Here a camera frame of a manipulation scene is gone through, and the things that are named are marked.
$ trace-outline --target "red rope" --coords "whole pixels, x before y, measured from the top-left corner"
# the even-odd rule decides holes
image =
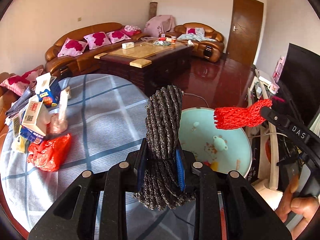
[[[271,107],[272,101],[270,99],[259,100],[248,108],[236,106],[216,108],[214,111],[216,128],[232,130],[245,126],[258,126],[265,121],[260,115],[260,109],[263,106]]]

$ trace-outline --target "metal screw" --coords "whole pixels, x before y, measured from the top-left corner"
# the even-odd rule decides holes
[[[121,162],[121,163],[119,163],[119,167],[122,168],[122,169],[128,168],[129,167],[129,163]]]
[[[236,179],[239,177],[239,173],[237,171],[231,171],[230,176]]]
[[[88,177],[90,177],[90,176],[91,176],[91,174],[92,174],[92,172],[91,172],[91,171],[84,171],[84,172],[82,172],[82,177],[84,177],[84,178],[88,178]]]
[[[194,162],[193,166],[197,169],[202,168],[202,163],[201,162]]]

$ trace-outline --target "coffee table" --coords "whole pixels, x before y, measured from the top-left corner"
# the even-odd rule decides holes
[[[100,73],[125,78],[139,87],[148,97],[187,69],[191,69],[192,46],[176,42],[176,48],[136,42],[134,48],[117,49],[101,56]],[[147,59],[152,63],[145,67],[130,66],[136,59]]]

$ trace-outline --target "black rope bundle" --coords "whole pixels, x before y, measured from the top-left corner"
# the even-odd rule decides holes
[[[147,108],[147,143],[150,156],[146,166],[144,184],[133,194],[150,209],[171,209],[193,200],[193,195],[181,192],[175,163],[180,127],[182,93],[176,86],[157,90],[150,97]]]

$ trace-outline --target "plaid tablecloth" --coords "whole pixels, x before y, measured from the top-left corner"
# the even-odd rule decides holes
[[[82,171],[108,170],[125,160],[129,152],[138,150],[146,135],[148,99],[129,81],[89,74],[60,81],[62,89],[67,86],[72,96],[67,108],[67,132],[72,135],[72,147],[59,171],[41,171],[26,162],[27,154],[12,151],[12,127],[2,149],[0,174],[5,198],[12,215],[27,231]],[[193,239],[194,209],[194,203],[188,203],[174,211],[152,211],[127,193],[128,238]]]

